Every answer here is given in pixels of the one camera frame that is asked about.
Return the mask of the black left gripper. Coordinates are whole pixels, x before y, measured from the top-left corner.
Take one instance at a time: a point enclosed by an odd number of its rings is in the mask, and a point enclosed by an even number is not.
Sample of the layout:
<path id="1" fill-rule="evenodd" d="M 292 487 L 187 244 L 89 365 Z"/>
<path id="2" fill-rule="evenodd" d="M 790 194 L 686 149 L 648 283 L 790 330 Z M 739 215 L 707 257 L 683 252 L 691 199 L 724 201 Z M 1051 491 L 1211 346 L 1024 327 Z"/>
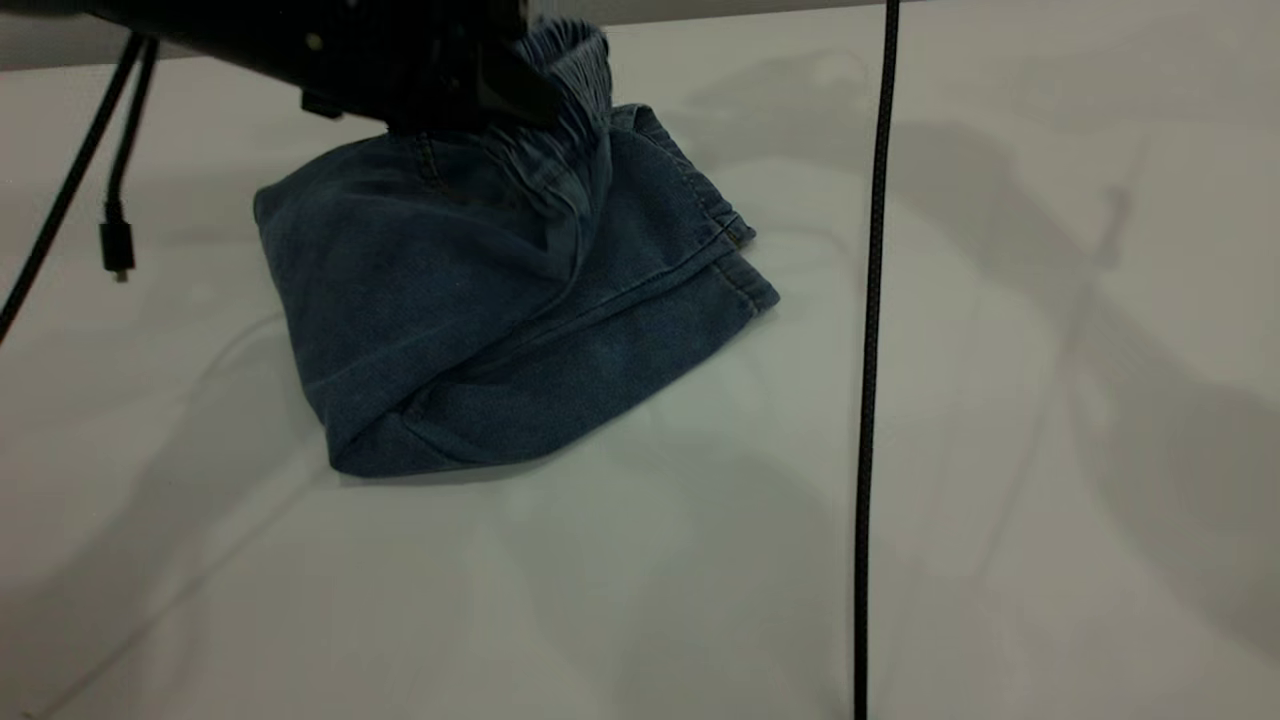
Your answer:
<path id="1" fill-rule="evenodd" d="M 561 92 L 513 51 L 526 1 L 320 1 L 303 35 L 301 108 L 390 128 L 468 129 L 503 118 L 535 129 L 559 119 Z"/>

